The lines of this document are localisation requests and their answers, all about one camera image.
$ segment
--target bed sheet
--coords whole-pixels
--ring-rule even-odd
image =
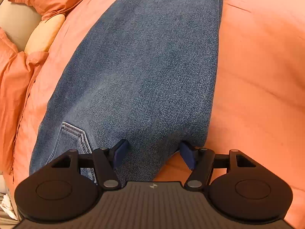
[[[28,176],[37,131],[63,69],[91,26],[115,0],[83,0],[50,48],[16,138],[12,188]],[[206,147],[237,148],[293,190],[286,220],[305,228],[305,0],[224,0],[218,74]],[[185,182],[179,154],[156,181]],[[214,178],[221,174],[218,171]]]

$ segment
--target yellow pillow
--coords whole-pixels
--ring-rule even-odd
[[[24,52],[28,55],[32,52],[47,52],[65,19],[63,14],[59,14],[41,21],[31,34]]]

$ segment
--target jeans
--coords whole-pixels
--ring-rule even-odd
[[[48,103],[30,174],[68,149],[130,142],[116,174],[150,181],[179,142],[205,143],[222,0],[116,0],[76,49]],[[92,169],[81,173],[95,181]]]

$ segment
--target orange blanket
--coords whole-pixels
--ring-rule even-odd
[[[115,0],[83,0],[60,29],[18,131],[14,185],[28,176],[37,131],[61,73]],[[286,220],[305,228],[305,0],[224,0],[219,67],[206,147],[237,148],[283,178],[294,199]],[[185,181],[179,154],[156,180]]]

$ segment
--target back pocket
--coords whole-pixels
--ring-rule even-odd
[[[67,122],[63,122],[59,130],[54,150],[49,157],[47,164],[71,149],[78,150],[79,154],[92,153],[86,132]],[[96,183],[93,169],[83,168],[80,169],[80,173]]]

